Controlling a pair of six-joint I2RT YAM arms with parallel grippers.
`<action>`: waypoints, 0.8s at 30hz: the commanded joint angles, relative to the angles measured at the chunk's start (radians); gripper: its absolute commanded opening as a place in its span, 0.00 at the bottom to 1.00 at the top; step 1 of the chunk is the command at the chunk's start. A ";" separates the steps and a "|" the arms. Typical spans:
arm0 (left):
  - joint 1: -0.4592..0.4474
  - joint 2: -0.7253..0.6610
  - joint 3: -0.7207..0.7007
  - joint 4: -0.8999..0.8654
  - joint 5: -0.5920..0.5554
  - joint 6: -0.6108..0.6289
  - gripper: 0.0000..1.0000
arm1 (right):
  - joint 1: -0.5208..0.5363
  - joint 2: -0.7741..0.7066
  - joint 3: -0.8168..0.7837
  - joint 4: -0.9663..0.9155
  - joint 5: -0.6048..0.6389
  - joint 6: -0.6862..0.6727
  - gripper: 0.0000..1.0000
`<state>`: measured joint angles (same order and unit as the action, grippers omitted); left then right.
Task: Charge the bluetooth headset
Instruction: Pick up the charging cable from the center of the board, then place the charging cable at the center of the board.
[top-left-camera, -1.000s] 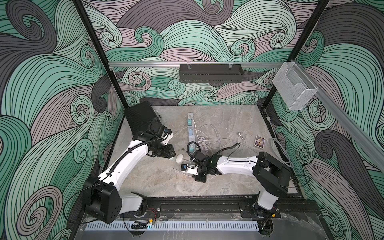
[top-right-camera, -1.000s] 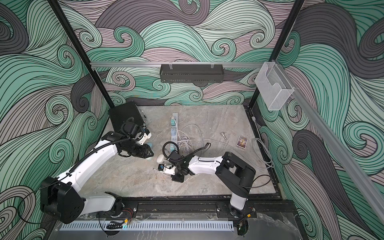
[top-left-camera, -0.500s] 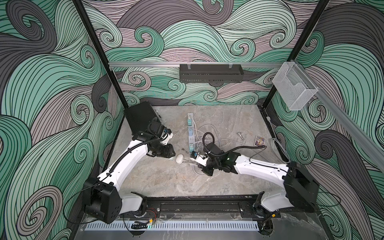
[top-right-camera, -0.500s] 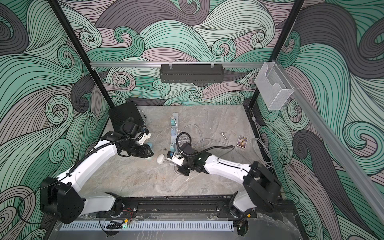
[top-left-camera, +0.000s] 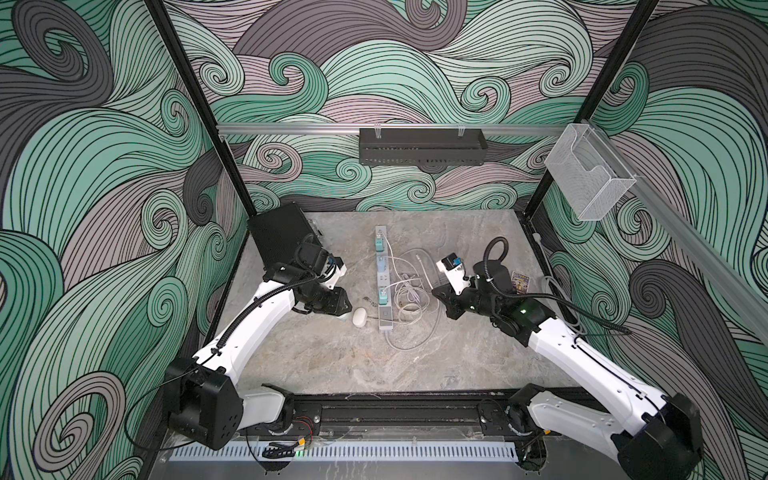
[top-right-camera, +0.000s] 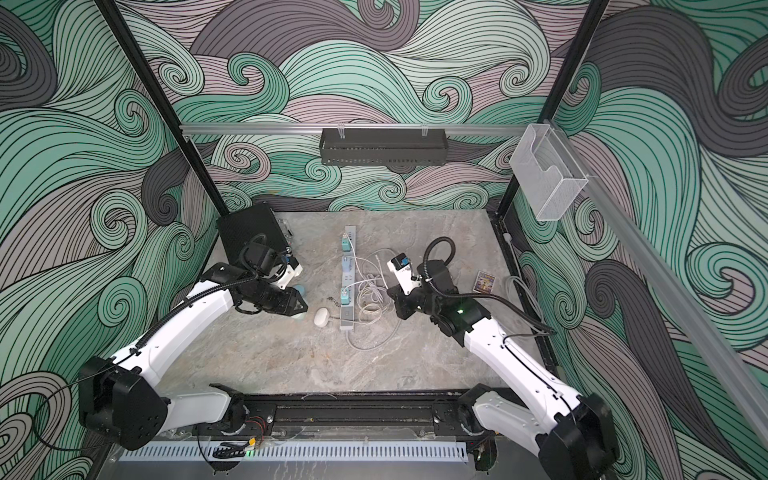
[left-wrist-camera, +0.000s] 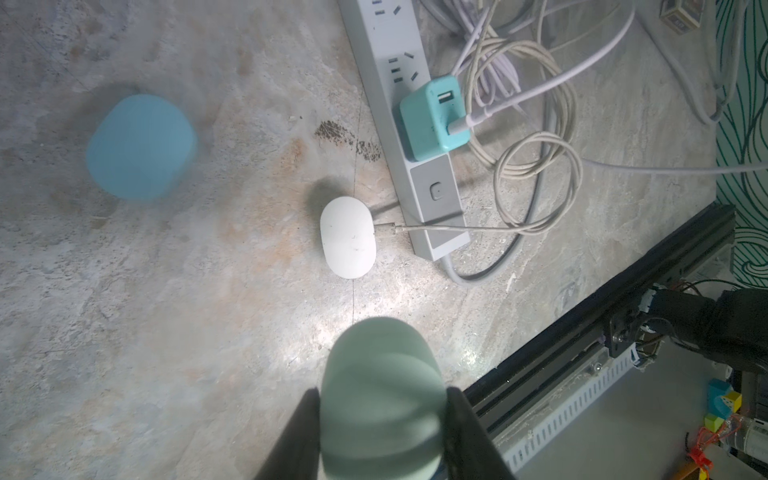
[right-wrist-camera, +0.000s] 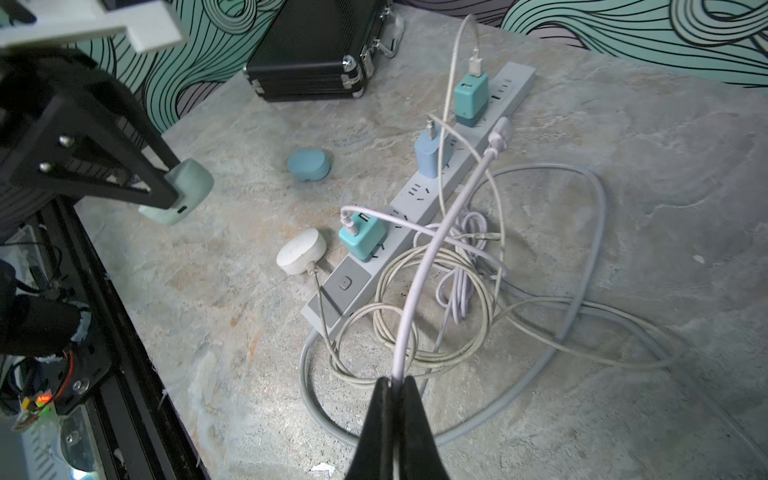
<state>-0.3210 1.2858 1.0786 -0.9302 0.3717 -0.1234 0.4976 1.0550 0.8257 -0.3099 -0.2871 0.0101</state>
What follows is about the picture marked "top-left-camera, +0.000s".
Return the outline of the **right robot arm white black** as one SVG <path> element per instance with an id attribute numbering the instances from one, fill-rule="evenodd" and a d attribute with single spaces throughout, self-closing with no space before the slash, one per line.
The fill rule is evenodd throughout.
<path id="1" fill-rule="evenodd" d="M 590 408 L 536 384 L 528 384 L 502 408 L 518 436 L 518 464 L 538 471 L 546 461 L 544 437 L 559 434 L 615 461 L 631 479 L 686 479 L 703 458 L 698 407 L 685 395 L 669 395 L 626 372 L 593 348 L 584 335 L 545 305 L 547 295 L 520 293 L 492 239 L 468 272 L 454 253 L 436 263 L 447 279 L 433 288 L 448 318 L 472 312 L 562 369 L 600 406 Z"/>

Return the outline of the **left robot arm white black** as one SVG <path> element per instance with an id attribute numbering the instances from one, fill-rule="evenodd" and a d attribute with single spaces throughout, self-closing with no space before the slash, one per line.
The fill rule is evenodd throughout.
<path id="1" fill-rule="evenodd" d="M 343 260 L 313 234 L 299 240 L 285 262 L 270 265 L 254 297 L 241 312 L 190 358 L 177 358 L 162 385 L 168 429 L 212 450 L 251 427 L 284 432 L 293 423 L 291 392 L 263 385 L 243 393 L 245 366 L 270 331 L 288 314 L 342 317 L 352 306 L 339 280 Z"/>

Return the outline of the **white power strip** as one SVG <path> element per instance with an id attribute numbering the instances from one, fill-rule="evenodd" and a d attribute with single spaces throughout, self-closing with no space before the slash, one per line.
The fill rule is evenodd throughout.
<path id="1" fill-rule="evenodd" d="M 392 308 L 392 293 L 391 293 L 391 281 L 390 281 L 390 253 L 391 249 L 389 248 L 389 244 L 387 242 L 387 230 L 386 227 L 383 225 L 379 225 L 375 227 L 374 230 L 375 236 L 374 236 L 374 247 L 375 247 L 375 237 L 376 236 L 382 236 L 385 240 L 385 248 L 383 252 L 377 252 L 375 250 L 375 262 L 378 257 L 386 257 L 388 260 L 388 270 L 385 272 L 378 272 L 377 271 L 377 265 L 376 265 L 376 289 L 377 289 L 377 305 L 378 305 L 378 329 L 383 333 L 389 333 L 393 330 L 394 322 L 393 322 L 393 308 Z M 389 303 L 387 305 L 379 305 L 378 304 L 378 290 L 380 288 L 387 288 L 389 293 Z"/>

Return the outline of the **white earbud case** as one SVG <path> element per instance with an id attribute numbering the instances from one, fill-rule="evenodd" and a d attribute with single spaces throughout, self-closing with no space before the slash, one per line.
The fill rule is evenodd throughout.
<path id="1" fill-rule="evenodd" d="M 352 324 L 356 328 L 363 328 L 367 323 L 367 310 L 363 307 L 356 308 L 352 314 Z"/>

